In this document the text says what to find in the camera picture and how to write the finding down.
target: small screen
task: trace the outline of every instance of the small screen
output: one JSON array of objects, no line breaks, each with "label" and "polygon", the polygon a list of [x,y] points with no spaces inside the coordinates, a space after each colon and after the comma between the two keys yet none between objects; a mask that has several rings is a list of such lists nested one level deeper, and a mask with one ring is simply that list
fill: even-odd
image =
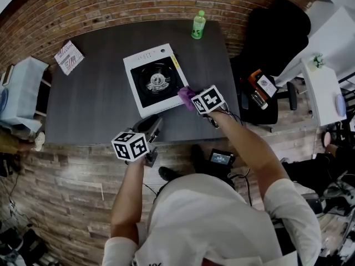
[{"label": "small screen", "polygon": [[230,159],[230,156],[213,153],[211,157],[211,162],[217,162],[223,165],[228,165]]}]

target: brick wall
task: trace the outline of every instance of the brick wall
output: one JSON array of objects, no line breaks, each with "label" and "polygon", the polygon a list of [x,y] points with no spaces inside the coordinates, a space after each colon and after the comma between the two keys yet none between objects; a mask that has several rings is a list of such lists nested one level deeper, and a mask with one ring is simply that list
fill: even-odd
[{"label": "brick wall", "polygon": [[[20,0],[0,16],[0,72],[32,55],[50,65],[64,40],[103,27],[156,19],[219,21],[231,56],[241,51],[249,13],[273,0]],[[291,0],[306,9],[314,0]]]}]

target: hand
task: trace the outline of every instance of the hand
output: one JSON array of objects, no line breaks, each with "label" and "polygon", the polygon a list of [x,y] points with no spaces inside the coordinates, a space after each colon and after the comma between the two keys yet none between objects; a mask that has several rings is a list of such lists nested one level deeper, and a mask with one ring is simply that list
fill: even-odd
[{"label": "hand", "polygon": [[208,116],[214,119],[214,117],[219,113],[224,113],[223,109],[220,106],[218,108],[216,108],[214,111],[211,111],[210,113],[208,113]]},{"label": "hand", "polygon": [[134,162],[130,162],[129,165],[132,166],[144,166],[146,162],[145,156],[140,157],[138,160],[135,160]]}]

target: wire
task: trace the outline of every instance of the wire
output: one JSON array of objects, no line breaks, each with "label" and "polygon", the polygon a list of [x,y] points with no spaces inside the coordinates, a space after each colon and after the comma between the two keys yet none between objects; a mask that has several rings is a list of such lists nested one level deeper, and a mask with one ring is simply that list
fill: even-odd
[{"label": "wire", "polygon": [[355,176],[352,173],[345,173],[342,177],[344,177],[345,175],[351,175],[351,176]]},{"label": "wire", "polygon": [[244,126],[244,125],[243,125],[243,122],[242,122],[241,119],[240,119],[240,117],[239,117],[238,115],[234,114],[233,112],[231,112],[230,110],[228,110],[228,108],[227,108],[227,109],[221,108],[221,110],[222,110],[222,111],[221,111],[222,113],[227,114],[227,115],[229,115],[229,116],[232,116],[232,117],[234,118],[234,120],[237,121],[237,122],[238,122],[238,120],[237,120],[237,118],[238,118],[240,124],[241,124],[242,126]]},{"label": "wire", "polygon": [[329,214],[329,213],[322,214],[322,215],[318,216],[317,219],[324,217],[326,214]]},{"label": "wire", "polygon": [[249,180],[247,177],[244,177],[245,179],[245,182],[246,182],[246,186],[247,186],[247,189],[248,189],[248,199],[249,199],[249,204],[250,206],[253,206],[252,202],[251,202],[251,196],[250,196],[250,185],[249,185]]},{"label": "wire", "polygon": [[[328,160],[328,164],[327,166],[329,166],[329,164],[331,163],[331,160],[328,158],[328,157],[325,157],[327,160]],[[348,196],[350,191],[349,190],[346,190],[345,188],[343,188],[342,186],[339,185],[339,183],[337,182],[337,180],[334,180],[329,172],[329,169],[327,168],[327,172],[328,172],[328,175],[329,175],[329,178],[332,180],[332,182],[343,192],[343,194],[345,196]],[[329,187],[326,188],[324,191],[323,191],[323,195],[324,193],[329,190]]]},{"label": "wire", "polygon": [[39,228],[39,223],[38,223],[38,221],[37,221],[37,219],[35,217],[30,217],[29,218],[26,214],[21,214],[16,209],[15,209],[15,213],[18,213],[21,217],[26,217],[27,221],[30,222],[31,224],[32,224],[31,219],[34,219],[36,224],[37,224],[36,227]]},{"label": "wire", "polygon": [[348,216],[350,216],[351,211],[354,210],[354,208],[355,208],[355,205],[350,208],[350,211],[348,212],[347,215],[340,214],[340,213],[337,213],[337,212],[327,212],[327,214],[337,215],[337,216],[341,216],[341,217],[348,217]]},{"label": "wire", "polygon": [[156,192],[153,190],[153,189],[151,189],[148,185],[146,185],[144,182],[143,182],[143,184],[147,187],[147,188],[149,188],[150,190],[151,190],[151,192],[153,192],[156,196],[158,196],[157,194],[156,194]]},{"label": "wire", "polygon": [[238,178],[243,178],[243,179],[245,180],[245,182],[246,182],[246,188],[247,188],[247,191],[248,191],[249,205],[250,205],[250,206],[253,206],[252,201],[251,201],[251,196],[250,196],[249,180],[248,180],[248,178],[247,178],[249,172],[250,172],[250,167],[249,167],[249,169],[248,169],[248,171],[246,172],[245,175],[236,174],[236,175],[233,175],[233,176],[229,177],[229,179],[232,180],[233,178],[238,177]]},{"label": "wire", "polygon": [[319,127],[319,125],[317,125],[316,132],[315,132],[315,140],[313,141],[313,153],[312,153],[312,157],[313,157],[313,155],[315,154],[315,151],[316,151],[316,138],[317,138],[318,127]]},{"label": "wire", "polygon": [[8,220],[10,220],[10,219],[12,218],[12,215],[14,215],[14,217],[15,217],[17,223],[19,223],[18,218],[16,217],[16,213],[17,213],[17,214],[19,214],[21,217],[25,217],[25,218],[27,219],[27,221],[28,221],[30,224],[33,224],[33,223],[31,222],[31,219],[34,219],[34,220],[36,221],[36,224],[37,224],[37,225],[35,225],[35,226],[39,228],[39,223],[38,223],[37,219],[36,219],[35,217],[30,217],[30,218],[29,218],[26,214],[21,214],[21,213],[19,213],[19,212],[17,211],[17,209],[16,209],[16,204],[15,204],[14,200],[11,200],[11,195],[12,195],[12,193],[13,193],[13,191],[14,191],[16,185],[17,185],[17,181],[18,181],[19,175],[20,175],[20,174],[19,174],[19,172],[18,172],[18,173],[17,173],[16,180],[15,180],[15,184],[13,185],[13,187],[12,187],[12,189],[11,189],[10,192],[7,190],[7,188],[6,188],[5,184],[4,184],[4,182],[3,182],[2,179],[0,178],[1,183],[2,183],[2,185],[4,186],[4,188],[5,188],[5,190],[6,190],[6,193],[8,194],[9,202],[10,202],[11,204],[13,203],[13,210],[11,210],[10,207],[9,207],[10,217],[7,218],[4,222],[7,222]]},{"label": "wire", "polygon": [[15,189],[15,187],[16,187],[16,185],[17,185],[17,180],[18,180],[19,175],[20,175],[20,174],[17,173],[17,177],[16,177],[16,180],[15,180],[15,184],[14,184],[14,186],[12,187],[11,192],[9,193],[9,201],[10,201],[10,202],[11,202],[10,197],[11,197],[11,194],[12,194],[13,190]]}]

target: dark gray table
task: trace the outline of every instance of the dark gray table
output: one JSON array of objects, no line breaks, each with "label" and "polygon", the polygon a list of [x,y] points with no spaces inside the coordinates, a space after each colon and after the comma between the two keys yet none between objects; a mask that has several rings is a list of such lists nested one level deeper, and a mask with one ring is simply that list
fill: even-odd
[{"label": "dark gray table", "polygon": [[[74,37],[84,60],[66,76],[58,67],[47,109],[46,142],[109,144],[141,119],[128,83],[123,58],[170,43],[193,90],[216,85],[239,115],[237,94],[218,22],[207,21],[202,39],[190,36],[192,21],[169,20],[118,25]],[[222,132],[180,105],[161,112],[157,141],[215,139]]]}]

